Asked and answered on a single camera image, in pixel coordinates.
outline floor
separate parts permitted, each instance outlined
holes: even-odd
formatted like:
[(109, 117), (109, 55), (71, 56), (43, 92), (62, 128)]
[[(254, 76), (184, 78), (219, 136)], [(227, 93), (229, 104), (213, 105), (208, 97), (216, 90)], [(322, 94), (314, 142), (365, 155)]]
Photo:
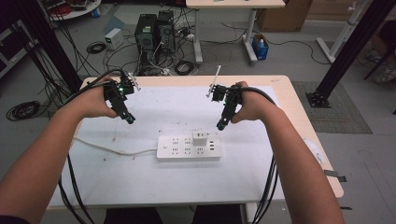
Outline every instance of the floor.
[[(121, 24), (126, 29), (134, 29), (132, 21), (124, 18), (117, 11), (131, 8), (128, 5), (101, 7), (102, 16), (94, 19), (90, 15), (68, 21), (66, 24), (76, 41), (77, 48), (86, 55), (85, 48), (96, 40), (103, 41), (111, 24)], [(233, 27), (244, 27), (244, 22), (224, 22)], [(317, 37), (324, 38), (331, 44), (342, 29), (340, 22), (307, 21), (301, 32), (267, 33), (265, 36), (272, 42), (282, 43), (290, 40), (303, 41), (313, 49), (313, 57), (320, 62), (327, 60), (315, 42)], [(55, 30), (64, 50), (72, 63), (74, 51), (59, 29)], [(219, 22), (205, 22), (202, 25), (202, 36), (205, 40), (226, 41), (241, 35), (241, 30), (227, 28)], [(123, 65), (135, 60), (136, 49), (127, 47), (115, 55), (109, 64)], [(360, 61), (365, 62), (361, 53)], [(186, 58), (193, 60), (191, 45), (185, 47)], [(292, 81), (321, 81), (330, 65), (319, 64), (311, 59), (311, 49), (301, 43), (270, 45), (267, 59), (253, 66), (240, 41), (233, 44), (213, 45), (203, 42), (205, 62), (194, 70), (195, 76), (213, 76), (216, 66), (223, 66), (221, 75), (286, 75)], [(102, 63), (104, 53), (92, 55), (88, 62), (100, 73), (104, 72)], [(334, 170), (345, 175), (347, 182), (342, 183), (345, 194), (339, 199), (340, 205), (352, 210), (343, 210), (346, 223), (396, 223), (396, 81), (378, 85), (371, 80), (363, 80), (374, 65), (361, 65), (355, 61), (341, 80), (352, 101), (370, 126), (373, 134), (318, 133), (318, 138), (326, 150)], [(125, 66), (134, 70), (134, 64)], [(91, 68), (80, 70), (79, 74), (94, 75)], [(45, 82), (30, 58), (23, 58), (6, 76), (0, 79), (0, 176), (18, 156), (34, 141), (47, 125), (44, 118), (12, 122), (6, 119), (7, 111), (22, 102), (37, 100), (44, 103), (47, 96), (40, 92)], [(189, 223), (193, 216), (194, 206), (167, 206), (158, 210), (164, 223)], [(97, 223), (102, 223), (106, 209), (91, 209), (90, 213)], [(77, 223), (73, 216), (64, 210), (48, 211), (42, 223)], [(262, 223), (290, 223), (287, 206), (284, 202), (274, 202)]]

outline black pole base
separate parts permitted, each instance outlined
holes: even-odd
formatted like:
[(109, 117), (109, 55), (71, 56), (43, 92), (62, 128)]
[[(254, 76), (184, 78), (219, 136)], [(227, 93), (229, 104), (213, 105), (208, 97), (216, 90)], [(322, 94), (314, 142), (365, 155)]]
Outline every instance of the black pole base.
[(308, 103), (311, 105), (311, 107), (314, 107), (314, 108), (332, 108), (331, 105), (330, 105), (330, 102), (326, 98), (320, 100), (320, 97), (318, 97), (318, 94), (308, 93), (307, 92), (305, 94), (305, 96), (306, 96), (306, 99), (308, 100)]

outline black sleeve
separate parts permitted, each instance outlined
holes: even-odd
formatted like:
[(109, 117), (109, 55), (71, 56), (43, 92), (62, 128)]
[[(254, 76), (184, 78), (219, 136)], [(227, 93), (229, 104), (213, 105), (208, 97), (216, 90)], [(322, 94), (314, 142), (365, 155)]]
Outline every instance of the black sleeve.
[(0, 216), (0, 224), (29, 224), (29, 222), (20, 217)]

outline forearm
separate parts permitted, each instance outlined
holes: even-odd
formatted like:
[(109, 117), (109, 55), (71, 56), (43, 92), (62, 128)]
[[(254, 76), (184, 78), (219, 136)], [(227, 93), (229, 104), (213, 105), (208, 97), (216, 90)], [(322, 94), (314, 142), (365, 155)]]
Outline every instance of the forearm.
[(343, 223), (327, 177), (286, 114), (271, 105), (263, 114), (293, 222)]
[(74, 132), (76, 113), (59, 110), (51, 122), (10, 168), (0, 183), (0, 215), (38, 223), (64, 167)]

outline white power strip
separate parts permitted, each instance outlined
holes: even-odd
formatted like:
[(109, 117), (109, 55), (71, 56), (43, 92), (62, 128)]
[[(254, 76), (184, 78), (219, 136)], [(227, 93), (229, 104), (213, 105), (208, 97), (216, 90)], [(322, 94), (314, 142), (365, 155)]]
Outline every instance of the white power strip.
[(158, 139), (158, 161), (213, 161), (220, 157), (221, 143), (216, 133), (193, 132)]

